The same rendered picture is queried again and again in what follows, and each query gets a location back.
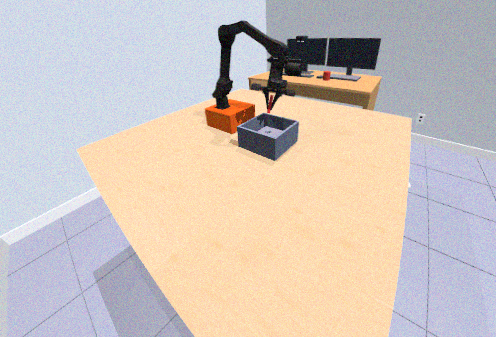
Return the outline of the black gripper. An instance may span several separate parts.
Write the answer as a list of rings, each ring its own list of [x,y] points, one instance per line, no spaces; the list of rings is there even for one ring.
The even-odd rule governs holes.
[[[273,102],[272,102],[271,110],[273,109],[273,107],[274,107],[276,101],[279,99],[279,97],[280,96],[283,97],[282,94],[285,94],[287,96],[293,96],[293,97],[295,95],[295,92],[293,90],[286,89],[285,91],[284,90],[280,91],[280,90],[275,90],[275,89],[269,89],[268,85],[269,85],[270,79],[273,77],[272,75],[274,75],[276,79],[280,79],[280,77],[282,77],[282,74],[270,72],[267,86],[261,86],[259,84],[252,84],[252,86],[251,86],[251,89],[253,89],[253,90],[262,90],[263,91],[262,93],[264,93],[264,95],[265,95],[267,110],[268,110],[268,106],[269,106],[269,94],[270,94],[269,91],[276,92],[274,99],[273,99]]]

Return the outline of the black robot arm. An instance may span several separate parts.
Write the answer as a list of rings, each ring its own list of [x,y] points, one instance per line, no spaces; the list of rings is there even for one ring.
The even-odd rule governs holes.
[[[249,24],[248,21],[240,20],[230,25],[221,25],[218,28],[218,39],[221,44],[221,65],[215,91],[212,92],[212,97],[216,100],[216,106],[214,108],[223,110],[231,106],[229,105],[227,96],[233,87],[233,81],[229,78],[231,46],[235,36],[242,32],[252,37],[267,49],[271,55],[267,60],[271,63],[270,72],[282,74],[284,68],[286,75],[301,76],[303,70],[302,60],[291,59],[285,43],[266,36],[258,28]],[[282,80],[282,77],[276,79],[274,75],[272,76],[268,85],[270,89],[280,91],[286,89],[287,80]]]

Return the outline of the white square plate with hole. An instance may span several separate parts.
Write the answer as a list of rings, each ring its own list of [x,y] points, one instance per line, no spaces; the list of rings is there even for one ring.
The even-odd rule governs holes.
[[[266,135],[270,135],[270,136],[276,137],[278,134],[280,134],[282,132],[282,130],[265,126],[264,128],[260,129],[257,132],[260,132],[260,133],[263,133],[263,134],[266,134]]]

